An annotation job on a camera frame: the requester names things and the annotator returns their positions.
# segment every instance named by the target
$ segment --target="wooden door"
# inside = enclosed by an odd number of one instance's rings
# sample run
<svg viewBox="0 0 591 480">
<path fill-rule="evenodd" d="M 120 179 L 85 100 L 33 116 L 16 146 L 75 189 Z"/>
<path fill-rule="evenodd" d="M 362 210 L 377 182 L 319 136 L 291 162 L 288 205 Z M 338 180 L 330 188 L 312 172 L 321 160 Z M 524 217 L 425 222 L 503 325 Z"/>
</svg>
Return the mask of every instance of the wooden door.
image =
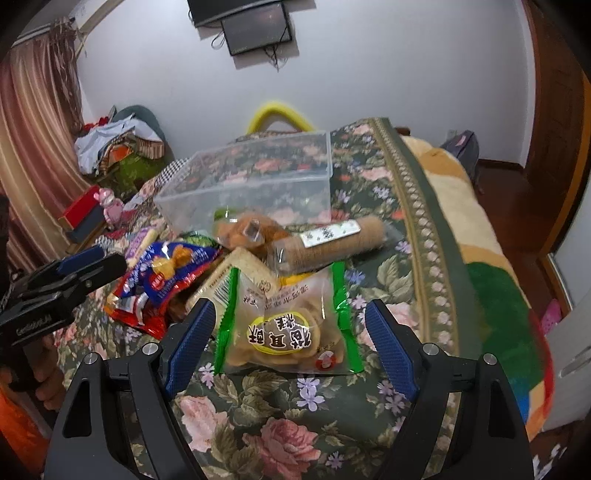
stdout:
<svg viewBox="0 0 591 480">
<path fill-rule="evenodd" d="M 557 28 L 533 2 L 530 28 L 536 53 L 534 130 L 525 175 L 543 192 L 540 209 L 555 219 L 579 157 L 583 128 L 583 70 Z"/>
</svg>

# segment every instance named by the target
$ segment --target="rolled snack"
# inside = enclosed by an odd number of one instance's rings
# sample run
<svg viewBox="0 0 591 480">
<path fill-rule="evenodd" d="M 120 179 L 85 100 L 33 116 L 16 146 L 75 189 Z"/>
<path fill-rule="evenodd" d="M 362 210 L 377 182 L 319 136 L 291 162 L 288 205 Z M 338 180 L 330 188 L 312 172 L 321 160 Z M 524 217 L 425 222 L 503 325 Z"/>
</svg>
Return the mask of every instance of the rolled snack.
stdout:
<svg viewBox="0 0 591 480">
<path fill-rule="evenodd" d="M 296 275 L 402 239 L 392 225 L 369 215 L 277 240 L 267 264 L 281 276 Z"/>
<path fill-rule="evenodd" d="M 146 227 L 137 233 L 125 253 L 128 268 L 134 268 L 137 265 L 139 258 L 158 239 L 161 231 L 158 228 Z"/>
</svg>

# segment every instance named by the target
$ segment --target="yellow handle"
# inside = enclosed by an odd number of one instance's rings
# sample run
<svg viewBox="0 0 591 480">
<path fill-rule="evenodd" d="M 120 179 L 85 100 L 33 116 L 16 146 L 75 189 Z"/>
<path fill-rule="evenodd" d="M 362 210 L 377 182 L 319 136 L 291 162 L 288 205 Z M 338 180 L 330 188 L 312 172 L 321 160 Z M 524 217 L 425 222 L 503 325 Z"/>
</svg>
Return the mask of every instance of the yellow handle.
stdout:
<svg viewBox="0 0 591 480">
<path fill-rule="evenodd" d="M 293 108 L 280 102 L 269 102 L 257 110 L 248 125 L 247 135 L 261 130 L 263 123 L 271 116 L 279 115 L 285 118 L 294 128 L 301 132 L 313 132 L 316 129 Z"/>
</svg>

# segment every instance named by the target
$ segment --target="floral bedspread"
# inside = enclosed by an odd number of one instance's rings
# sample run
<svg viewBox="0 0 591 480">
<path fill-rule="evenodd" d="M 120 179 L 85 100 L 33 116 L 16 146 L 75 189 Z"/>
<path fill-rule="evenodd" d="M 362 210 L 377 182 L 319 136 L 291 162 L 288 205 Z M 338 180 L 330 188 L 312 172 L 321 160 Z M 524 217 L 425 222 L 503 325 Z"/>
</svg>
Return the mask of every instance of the floral bedspread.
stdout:
<svg viewBox="0 0 591 480">
<path fill-rule="evenodd" d="M 210 479 L 372 477 L 409 406 L 388 381 L 365 328 L 365 306 L 372 299 L 382 299 L 422 341 L 437 343 L 452 355 L 480 354 L 471 283 L 416 159 L 385 119 L 359 121 L 332 132 L 332 148 L 334 219 L 378 215 L 405 235 L 395 248 L 348 263 L 349 302 L 364 371 L 315 378 L 255 369 L 214 376 L 211 343 L 188 389 L 172 405 Z M 159 220 L 149 200 L 128 230 Z M 103 312 L 112 287 L 90 295 L 75 323 L 56 336 L 67 384 L 88 352 L 104 358 L 130 355 L 153 341 Z M 443 463 L 456 400 L 450 396 L 426 476 Z M 140 470 L 154 475 L 141 435 L 132 441 Z"/>
</svg>

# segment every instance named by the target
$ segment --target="bed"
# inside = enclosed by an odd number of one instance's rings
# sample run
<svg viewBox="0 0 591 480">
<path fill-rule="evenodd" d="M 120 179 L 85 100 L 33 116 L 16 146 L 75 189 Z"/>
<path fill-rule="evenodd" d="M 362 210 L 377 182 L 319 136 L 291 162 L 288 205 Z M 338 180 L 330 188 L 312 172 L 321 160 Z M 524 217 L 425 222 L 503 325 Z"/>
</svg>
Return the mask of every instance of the bed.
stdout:
<svg viewBox="0 0 591 480">
<path fill-rule="evenodd" d="M 348 263 L 349 301 L 364 371 L 323 378 L 262 369 L 214 376 L 210 343 L 188 389 L 172 405 L 208 477 L 263 474 L 299 480 L 336 473 L 343 479 L 371 478 L 408 410 L 387 380 L 365 329 L 365 305 L 372 299 L 382 299 L 423 342 L 434 342 L 451 355 L 494 353 L 532 439 L 550 408 L 551 364 L 527 299 L 459 162 L 425 141 L 400 137 L 382 118 L 349 124 L 333 131 L 331 139 L 333 218 L 372 213 L 405 236 L 394 248 Z M 99 243 L 123 251 L 134 232 L 162 222 L 152 196 L 182 164 L 172 163 L 142 190 L 122 239 L 101 238 Z M 76 321 L 56 335 L 66 384 L 90 351 L 104 358 L 129 355 L 153 341 L 103 312 L 112 287 L 92 294 Z M 451 395 L 426 476 L 441 469 L 457 407 L 458 398 Z M 153 475 L 139 432 L 131 440 L 140 470 Z M 290 445 L 289 455 L 277 459 L 272 454 L 277 442 Z"/>
</svg>

